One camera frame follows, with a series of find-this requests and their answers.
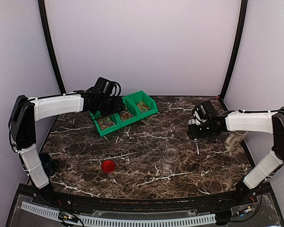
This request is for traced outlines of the metal scoop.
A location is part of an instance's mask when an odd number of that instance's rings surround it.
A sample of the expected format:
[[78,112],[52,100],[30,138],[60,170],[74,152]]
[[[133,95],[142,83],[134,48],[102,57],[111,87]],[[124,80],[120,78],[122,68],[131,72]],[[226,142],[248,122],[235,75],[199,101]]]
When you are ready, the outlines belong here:
[[[195,119],[190,119],[187,123],[187,125],[194,125],[196,124],[196,120]],[[195,146],[196,146],[196,151],[197,151],[197,154],[200,155],[200,152],[199,152],[199,146],[198,146],[198,142],[199,142],[199,139],[192,139],[192,141],[195,143]]]

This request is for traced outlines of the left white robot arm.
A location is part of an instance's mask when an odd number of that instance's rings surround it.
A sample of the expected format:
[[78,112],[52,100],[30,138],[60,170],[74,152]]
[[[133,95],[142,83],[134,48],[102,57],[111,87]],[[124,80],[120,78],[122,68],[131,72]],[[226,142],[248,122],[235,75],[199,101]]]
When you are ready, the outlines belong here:
[[77,90],[62,95],[16,98],[8,123],[12,149],[20,157],[24,170],[39,192],[39,199],[47,206],[57,203],[57,195],[46,188],[49,177],[45,173],[37,150],[36,123],[61,114],[90,112],[107,117],[120,113],[125,105],[120,96],[106,96]]

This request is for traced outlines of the green bin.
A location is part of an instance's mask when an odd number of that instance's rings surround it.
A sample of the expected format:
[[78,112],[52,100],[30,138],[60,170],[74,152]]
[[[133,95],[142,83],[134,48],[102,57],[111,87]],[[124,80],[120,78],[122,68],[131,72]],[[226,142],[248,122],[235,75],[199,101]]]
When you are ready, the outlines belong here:
[[121,128],[129,126],[140,120],[137,109],[129,104],[125,105],[125,109],[123,111],[116,113],[115,118],[117,119],[117,122]]
[[100,112],[96,114],[89,113],[91,120],[96,126],[96,129],[100,137],[104,137],[110,133],[113,133],[121,129],[120,117],[118,114],[114,113],[106,117],[102,117]]

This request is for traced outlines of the clear glass jar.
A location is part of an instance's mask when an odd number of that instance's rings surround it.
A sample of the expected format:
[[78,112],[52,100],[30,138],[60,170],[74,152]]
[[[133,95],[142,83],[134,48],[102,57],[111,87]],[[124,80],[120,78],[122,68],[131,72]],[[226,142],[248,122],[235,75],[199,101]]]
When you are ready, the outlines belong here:
[[177,168],[179,153],[175,148],[167,148],[160,158],[160,175],[172,176]]

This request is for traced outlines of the green bin end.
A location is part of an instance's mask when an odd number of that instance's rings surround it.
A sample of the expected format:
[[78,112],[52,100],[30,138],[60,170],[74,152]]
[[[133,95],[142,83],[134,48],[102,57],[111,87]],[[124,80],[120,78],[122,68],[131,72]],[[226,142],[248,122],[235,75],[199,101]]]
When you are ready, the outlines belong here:
[[124,97],[133,105],[134,109],[137,110],[141,120],[159,112],[156,102],[142,90]]

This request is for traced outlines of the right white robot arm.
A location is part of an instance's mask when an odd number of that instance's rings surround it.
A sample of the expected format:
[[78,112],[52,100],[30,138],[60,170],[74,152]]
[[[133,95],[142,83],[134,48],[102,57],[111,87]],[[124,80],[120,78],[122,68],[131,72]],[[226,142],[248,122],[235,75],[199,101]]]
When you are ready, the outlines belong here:
[[232,201],[236,205],[244,204],[250,198],[251,189],[284,166],[284,106],[277,110],[239,110],[219,114],[214,107],[206,107],[202,103],[194,109],[193,118],[187,123],[187,135],[191,140],[241,131],[247,132],[248,138],[259,134],[270,136],[272,147],[242,179],[244,187],[232,194]]

